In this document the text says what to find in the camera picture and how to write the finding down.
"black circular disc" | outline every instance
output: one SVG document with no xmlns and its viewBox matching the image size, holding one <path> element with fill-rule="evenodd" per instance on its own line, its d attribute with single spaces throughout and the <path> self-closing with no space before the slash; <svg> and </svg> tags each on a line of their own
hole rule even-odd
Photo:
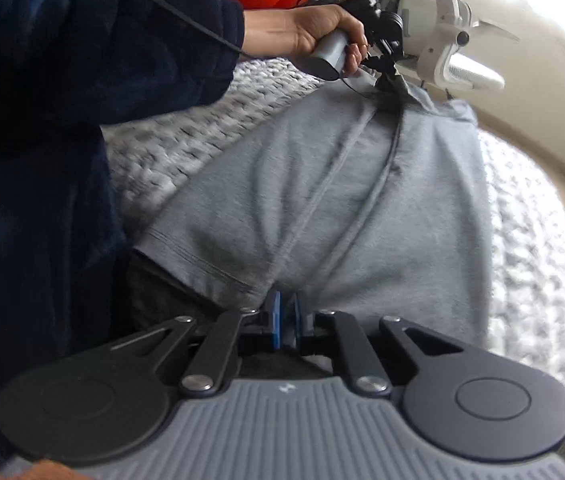
<svg viewBox="0 0 565 480">
<path fill-rule="evenodd" d="M 481 462 L 517 462 L 565 438 L 565 387 L 486 352 L 431 358 L 407 385 L 402 408 L 435 446 Z"/>
<path fill-rule="evenodd" d="M 138 446 L 165 420 L 168 391 L 150 370 L 81 361 L 37 368 L 0 392 L 0 430 L 27 457 L 102 462 Z"/>
</svg>

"cylindrical grip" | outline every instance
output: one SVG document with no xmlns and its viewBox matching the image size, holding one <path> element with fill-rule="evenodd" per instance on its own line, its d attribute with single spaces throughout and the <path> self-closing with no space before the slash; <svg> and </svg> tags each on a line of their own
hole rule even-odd
<svg viewBox="0 0 565 480">
<path fill-rule="evenodd" d="M 325 81 L 340 79 L 347 58 L 349 37 L 346 32 L 336 28 L 316 45 L 306 57 L 294 57 L 291 62 L 299 70 Z"/>
</svg>

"gray knitted blanket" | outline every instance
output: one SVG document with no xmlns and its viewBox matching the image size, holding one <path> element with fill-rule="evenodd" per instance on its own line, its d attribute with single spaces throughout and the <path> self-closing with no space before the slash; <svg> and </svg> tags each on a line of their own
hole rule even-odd
<svg viewBox="0 0 565 480">
<path fill-rule="evenodd" d="M 210 107 L 104 128 L 128 232 L 143 231 L 189 177 L 321 84 L 286 60 L 251 61 Z M 486 132 L 480 142 L 494 230 L 489 349 L 565 384 L 565 211 L 530 158 Z"/>
</svg>

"gray fabric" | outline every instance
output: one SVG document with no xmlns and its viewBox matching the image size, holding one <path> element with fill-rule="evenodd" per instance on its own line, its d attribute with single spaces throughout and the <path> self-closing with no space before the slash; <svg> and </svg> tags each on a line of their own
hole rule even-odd
<svg viewBox="0 0 565 480">
<path fill-rule="evenodd" d="M 400 120 L 394 95 L 340 82 L 295 102 L 184 186 L 137 250 L 224 308 L 258 307 L 279 282 L 369 331 L 397 313 L 483 344 L 491 222 L 475 117 L 410 92 L 421 102 L 403 94 Z"/>
</svg>

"white wall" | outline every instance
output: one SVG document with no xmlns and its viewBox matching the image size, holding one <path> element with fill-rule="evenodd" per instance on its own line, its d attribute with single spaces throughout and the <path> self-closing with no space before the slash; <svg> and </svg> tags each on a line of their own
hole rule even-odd
<svg viewBox="0 0 565 480">
<path fill-rule="evenodd" d="M 504 25 L 520 43 L 484 36 L 463 54 L 504 76 L 503 92 L 459 96 L 498 117 L 565 164 L 565 32 L 523 1 L 465 0 L 478 17 Z M 565 0 L 556 0 L 565 6 Z"/>
</svg>

